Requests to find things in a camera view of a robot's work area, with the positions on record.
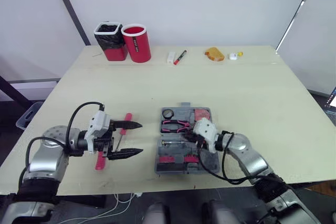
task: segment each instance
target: red screwdriver handle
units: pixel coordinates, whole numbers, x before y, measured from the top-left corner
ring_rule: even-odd
[[[132,113],[127,113],[125,116],[125,121],[131,121],[132,120]],[[121,129],[120,135],[126,135],[126,130]]]
[[[103,157],[103,152],[98,152],[98,158],[96,163],[96,170],[103,170],[105,167],[106,159]]]

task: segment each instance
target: pen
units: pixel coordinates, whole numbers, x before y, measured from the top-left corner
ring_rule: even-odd
[[[187,50],[184,50],[183,53],[181,53],[181,55],[178,57],[178,59],[174,61],[174,65],[177,65],[186,53],[187,53]]]

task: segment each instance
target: beige tabletop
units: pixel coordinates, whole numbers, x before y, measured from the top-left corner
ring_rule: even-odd
[[[107,61],[100,47],[87,46],[63,76],[0,168],[0,194],[17,192],[27,144],[56,125],[67,125],[77,106],[99,101],[115,120],[126,113],[143,128],[129,130],[121,148],[144,151],[108,161],[95,170],[97,155],[71,157],[58,195],[90,195],[232,187],[209,174],[157,175],[156,143],[161,107],[209,107],[221,130],[245,134],[274,171],[288,183],[336,178],[335,127],[314,99],[269,46],[218,47],[225,55],[243,51],[236,61],[213,62],[207,47],[152,47],[143,64]],[[166,63],[169,51],[186,56],[177,66]],[[80,111],[73,126],[86,130],[94,105]],[[34,144],[31,156],[38,148]],[[226,162],[229,177],[241,177],[237,162]]]

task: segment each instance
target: pliers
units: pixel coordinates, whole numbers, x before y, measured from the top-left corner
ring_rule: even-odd
[[[189,130],[190,123],[188,121],[182,121],[182,120],[165,120],[162,121],[162,125],[167,125],[167,124],[177,124],[177,125],[182,125],[182,127],[171,130],[171,129],[163,129],[161,126],[161,133],[180,133],[180,132],[186,132]]]

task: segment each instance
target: tool case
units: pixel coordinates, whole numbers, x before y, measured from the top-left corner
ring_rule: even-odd
[[[157,174],[200,174],[206,173],[198,160],[196,143],[189,142],[184,133],[192,129],[196,120],[208,117],[211,112],[205,107],[191,107],[190,103],[181,103],[181,107],[165,107],[161,111],[160,133],[158,139],[155,172]],[[217,153],[206,149],[201,151],[205,167],[214,173],[219,172]]]

